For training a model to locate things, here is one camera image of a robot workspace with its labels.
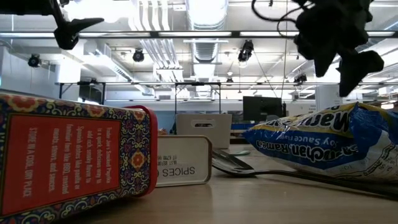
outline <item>table surface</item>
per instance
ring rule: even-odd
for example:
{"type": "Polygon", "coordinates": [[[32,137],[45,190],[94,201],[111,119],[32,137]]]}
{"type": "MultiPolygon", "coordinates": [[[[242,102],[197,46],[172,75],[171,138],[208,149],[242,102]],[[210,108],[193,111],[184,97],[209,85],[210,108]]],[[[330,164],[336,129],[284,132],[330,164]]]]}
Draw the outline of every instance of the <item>table surface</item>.
{"type": "MultiPolygon", "coordinates": [[[[251,146],[240,157],[255,169],[283,169],[251,146]]],[[[238,179],[213,169],[204,185],[164,187],[124,198],[63,223],[398,223],[398,202],[278,175],[238,179]]]]}

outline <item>instant ramen package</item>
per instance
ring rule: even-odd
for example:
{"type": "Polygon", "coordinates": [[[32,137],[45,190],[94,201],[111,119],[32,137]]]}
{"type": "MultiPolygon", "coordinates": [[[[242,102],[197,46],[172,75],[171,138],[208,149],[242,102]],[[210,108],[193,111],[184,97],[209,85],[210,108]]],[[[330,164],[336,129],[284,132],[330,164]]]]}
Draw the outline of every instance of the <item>instant ramen package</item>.
{"type": "Polygon", "coordinates": [[[243,133],[261,153],[297,170],[398,181],[398,114],[362,103],[268,121],[243,133]]]}

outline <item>red label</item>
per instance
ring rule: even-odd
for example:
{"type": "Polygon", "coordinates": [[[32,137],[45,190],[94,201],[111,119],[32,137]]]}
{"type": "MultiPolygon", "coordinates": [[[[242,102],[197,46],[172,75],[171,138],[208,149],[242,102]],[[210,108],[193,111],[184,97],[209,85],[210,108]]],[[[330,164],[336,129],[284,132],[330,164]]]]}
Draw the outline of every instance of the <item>red label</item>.
{"type": "Polygon", "coordinates": [[[119,121],[13,115],[2,214],[119,187],[119,121]]]}

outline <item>computer monitor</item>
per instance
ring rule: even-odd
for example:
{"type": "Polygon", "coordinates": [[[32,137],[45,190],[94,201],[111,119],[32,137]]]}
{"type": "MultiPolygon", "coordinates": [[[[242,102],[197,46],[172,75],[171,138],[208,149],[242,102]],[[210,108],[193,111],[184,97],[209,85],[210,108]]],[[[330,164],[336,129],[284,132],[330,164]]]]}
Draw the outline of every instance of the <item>computer monitor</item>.
{"type": "Polygon", "coordinates": [[[267,121],[267,116],[284,117],[282,99],[273,97],[244,96],[243,120],[267,121]]]}

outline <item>wooden table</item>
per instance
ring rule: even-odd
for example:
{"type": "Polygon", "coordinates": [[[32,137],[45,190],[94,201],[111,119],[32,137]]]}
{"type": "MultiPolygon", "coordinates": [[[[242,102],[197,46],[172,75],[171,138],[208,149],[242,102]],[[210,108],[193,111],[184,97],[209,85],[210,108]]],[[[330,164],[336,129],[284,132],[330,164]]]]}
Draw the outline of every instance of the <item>wooden table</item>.
{"type": "MultiPolygon", "coordinates": [[[[285,169],[251,146],[240,157],[256,169],[285,169]]],[[[237,179],[213,170],[208,184],[155,189],[117,200],[63,223],[398,223],[398,202],[326,184],[268,175],[237,179]]]]}

